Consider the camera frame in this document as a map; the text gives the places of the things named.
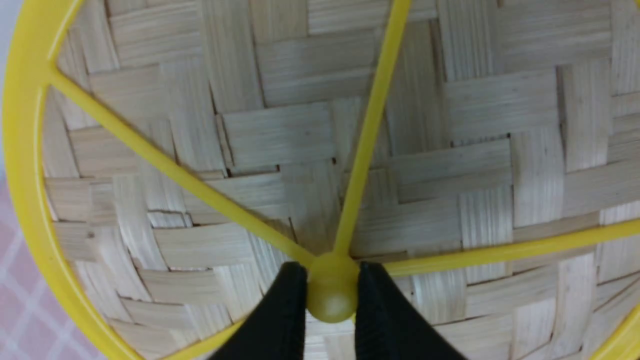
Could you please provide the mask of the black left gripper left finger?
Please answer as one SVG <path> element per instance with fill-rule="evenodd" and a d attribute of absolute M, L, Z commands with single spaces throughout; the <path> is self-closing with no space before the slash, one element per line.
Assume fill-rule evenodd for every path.
<path fill-rule="evenodd" d="M 302 360 L 306 342 L 307 271 L 282 264 L 261 302 L 211 360 Z"/>

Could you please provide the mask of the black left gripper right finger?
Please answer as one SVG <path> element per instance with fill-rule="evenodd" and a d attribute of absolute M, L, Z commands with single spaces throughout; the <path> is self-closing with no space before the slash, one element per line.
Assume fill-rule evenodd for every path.
<path fill-rule="evenodd" d="M 382 264 L 362 262 L 355 316 L 357 360 L 464 360 L 406 299 Z"/>

